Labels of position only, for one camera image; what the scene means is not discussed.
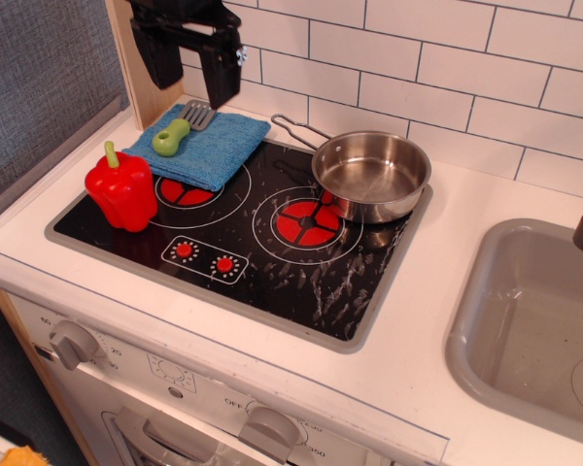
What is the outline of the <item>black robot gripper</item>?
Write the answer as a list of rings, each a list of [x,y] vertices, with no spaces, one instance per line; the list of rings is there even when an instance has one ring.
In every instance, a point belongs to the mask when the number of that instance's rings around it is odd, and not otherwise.
[[[183,76],[179,47],[200,49],[210,106],[226,104],[240,91],[241,19],[222,1],[129,1],[137,50],[159,89]]]

